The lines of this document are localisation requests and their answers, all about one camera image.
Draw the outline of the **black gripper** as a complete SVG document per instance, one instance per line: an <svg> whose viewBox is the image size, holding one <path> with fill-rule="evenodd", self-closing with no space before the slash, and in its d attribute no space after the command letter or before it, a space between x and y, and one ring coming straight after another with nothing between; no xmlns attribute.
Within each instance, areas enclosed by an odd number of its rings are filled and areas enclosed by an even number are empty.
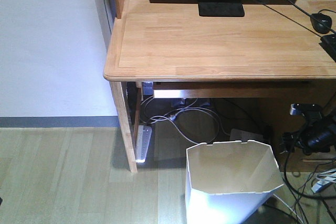
<svg viewBox="0 0 336 224"><path fill-rule="evenodd" d="M299 148L306 153L306 146L301 142L301 136L305 130L300 129L295 132L284 132L280 138L281 153L294 153L295 148Z"/></svg>

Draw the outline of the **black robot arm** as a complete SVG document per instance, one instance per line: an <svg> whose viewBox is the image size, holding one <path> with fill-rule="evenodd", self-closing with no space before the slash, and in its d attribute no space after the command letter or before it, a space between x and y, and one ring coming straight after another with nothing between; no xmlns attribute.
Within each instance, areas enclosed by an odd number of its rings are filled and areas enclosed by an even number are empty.
<svg viewBox="0 0 336 224"><path fill-rule="evenodd" d="M305 123L295 132L285 132L281 136L283 148L294 152L299 148L305 155L328 153L335 146L335 116L329 115L314 123Z"/></svg>

